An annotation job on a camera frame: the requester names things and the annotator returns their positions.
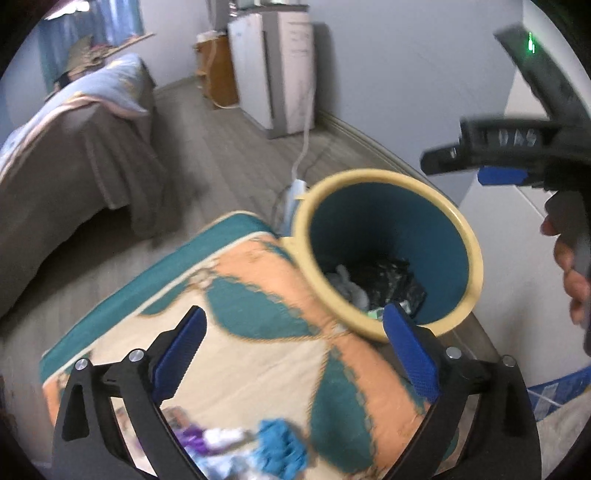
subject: finger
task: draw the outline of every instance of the finger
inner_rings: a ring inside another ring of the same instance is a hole
[[[554,225],[552,225],[550,217],[546,217],[544,219],[542,225],[540,226],[540,232],[542,232],[543,235],[547,236],[558,235],[558,230],[554,227]]]
[[[575,270],[569,270],[564,274],[564,291],[567,295],[578,301],[585,301],[591,294],[589,282]]]
[[[554,260],[558,266],[565,272],[570,271],[574,264],[574,252],[567,244],[565,244],[560,237],[556,240],[554,245]]]
[[[583,304],[578,300],[571,300],[570,301],[570,319],[573,321],[575,325],[580,325],[583,323],[585,312],[583,308]]]

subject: yellow rim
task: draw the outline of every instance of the yellow rim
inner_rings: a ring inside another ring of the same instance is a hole
[[[460,233],[468,255],[469,272],[466,291],[458,305],[449,314],[425,326],[436,336],[440,336],[460,325],[472,311],[482,292],[483,263],[478,240],[464,216],[449,200],[430,186],[400,173],[373,168],[349,170],[324,179],[306,193],[295,214],[293,238],[287,244],[289,244],[291,255],[312,289],[327,307],[352,330],[373,340],[388,341],[381,322],[361,313],[330,286],[314,259],[310,244],[310,224],[321,202],[337,190],[357,183],[388,183],[411,190],[429,200],[454,224]]]

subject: blue trigger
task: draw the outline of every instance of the blue trigger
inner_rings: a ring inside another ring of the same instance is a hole
[[[527,176],[520,168],[482,167],[478,171],[480,185],[522,185]]]

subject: orange and teal blanket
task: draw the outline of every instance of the orange and teal blanket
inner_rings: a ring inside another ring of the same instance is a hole
[[[206,311],[207,335],[163,408],[181,407],[205,428],[256,431],[262,419],[285,418],[309,444],[310,480],[379,477],[419,427],[428,404],[341,327],[271,229],[244,212],[146,270],[44,355],[52,421],[77,358],[118,362],[174,328],[192,305]]]

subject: bed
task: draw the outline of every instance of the bed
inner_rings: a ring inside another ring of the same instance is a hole
[[[166,170],[150,144],[154,82],[124,55],[66,86],[0,150],[0,316],[41,263],[98,211],[158,228]]]

